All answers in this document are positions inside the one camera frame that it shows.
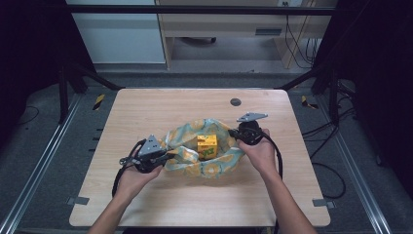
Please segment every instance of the metal bracket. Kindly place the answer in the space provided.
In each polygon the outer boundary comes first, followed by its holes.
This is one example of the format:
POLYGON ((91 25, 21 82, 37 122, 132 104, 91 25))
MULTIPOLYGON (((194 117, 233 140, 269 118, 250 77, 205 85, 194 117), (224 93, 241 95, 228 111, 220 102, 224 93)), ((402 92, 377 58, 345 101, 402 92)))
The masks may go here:
POLYGON ((337 208, 334 201, 327 202, 324 199, 313 199, 313 205, 315 207, 327 207, 328 209, 337 208))
POLYGON ((237 122, 250 122, 257 119, 262 119, 268 117, 268 114, 252 113, 247 112, 243 117, 239 118, 237 122))
POLYGON ((70 206, 74 206, 75 204, 79 204, 79 205, 87 205, 89 202, 89 198, 85 198, 85 197, 68 197, 66 200, 66 204, 70 205, 70 206))
POLYGON ((162 150, 163 148, 155 139, 155 136, 151 135, 148 139, 146 139, 146 142, 142 145, 142 148, 140 149, 138 156, 152 154, 162 150))

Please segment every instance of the black curtain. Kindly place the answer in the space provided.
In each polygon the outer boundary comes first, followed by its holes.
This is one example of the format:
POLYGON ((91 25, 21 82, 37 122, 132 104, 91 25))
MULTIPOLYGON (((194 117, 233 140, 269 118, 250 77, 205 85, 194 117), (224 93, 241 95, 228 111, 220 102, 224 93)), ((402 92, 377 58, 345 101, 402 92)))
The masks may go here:
MULTIPOLYGON (((95 72, 92 60, 70 13, 47 13, 46 3, 64 0, 0 1, 0 147, 7 142, 24 112, 27 98, 58 82, 58 72, 70 62, 95 72)), ((83 84, 71 73, 71 84, 83 84)))
MULTIPOLYGON (((346 7, 355 1, 340 1, 346 7)), ((378 158, 394 169, 413 198, 413 2, 372 0, 333 54, 331 67, 339 79, 356 85, 357 115, 378 158)), ((351 21, 332 18, 319 48, 316 66, 332 51, 351 21)), ((328 72, 315 86, 325 89, 328 72)))

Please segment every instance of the yellow cube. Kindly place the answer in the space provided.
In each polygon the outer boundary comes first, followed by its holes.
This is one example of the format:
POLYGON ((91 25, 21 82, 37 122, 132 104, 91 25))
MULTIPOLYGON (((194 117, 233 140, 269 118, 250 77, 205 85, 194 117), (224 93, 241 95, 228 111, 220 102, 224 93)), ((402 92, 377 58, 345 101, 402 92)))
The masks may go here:
POLYGON ((198 136, 198 153, 200 160, 209 160, 216 157, 218 153, 218 142, 216 135, 198 136))

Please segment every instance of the crinkled plastic bag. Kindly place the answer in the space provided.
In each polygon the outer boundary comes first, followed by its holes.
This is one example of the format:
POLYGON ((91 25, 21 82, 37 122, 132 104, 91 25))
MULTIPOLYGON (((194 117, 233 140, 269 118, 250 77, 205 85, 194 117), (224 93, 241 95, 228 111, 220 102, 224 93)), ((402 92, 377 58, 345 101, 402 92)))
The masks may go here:
POLYGON ((161 140, 161 145, 172 149, 169 153, 175 157, 165 164, 167 171, 179 171, 190 177, 219 178, 232 172, 238 165, 244 152, 238 148, 237 142, 230 137, 227 125, 215 119, 196 120, 176 130, 171 130, 161 140), (216 135, 217 156, 214 159, 201 161, 197 152, 197 136, 216 135))

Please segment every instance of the table top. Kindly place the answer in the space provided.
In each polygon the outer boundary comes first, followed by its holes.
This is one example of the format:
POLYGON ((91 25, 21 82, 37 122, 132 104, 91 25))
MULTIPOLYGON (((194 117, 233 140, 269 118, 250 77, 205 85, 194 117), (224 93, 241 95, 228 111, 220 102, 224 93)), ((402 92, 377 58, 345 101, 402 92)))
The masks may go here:
MULTIPOLYGON (((237 128, 247 112, 267 113, 258 120, 269 129, 283 160, 283 180, 298 206, 314 226, 330 222, 319 183, 299 130, 288 95, 281 90, 124 89, 119 91, 107 119, 79 197, 70 217, 74 226, 91 226, 111 200, 120 169, 141 139, 161 138, 188 122, 213 118, 237 128), (239 106, 231 104, 238 98, 239 106)), ((220 178, 190 178, 163 170, 135 197, 120 226, 274 226, 276 216, 259 173, 244 156, 238 167, 220 178)))

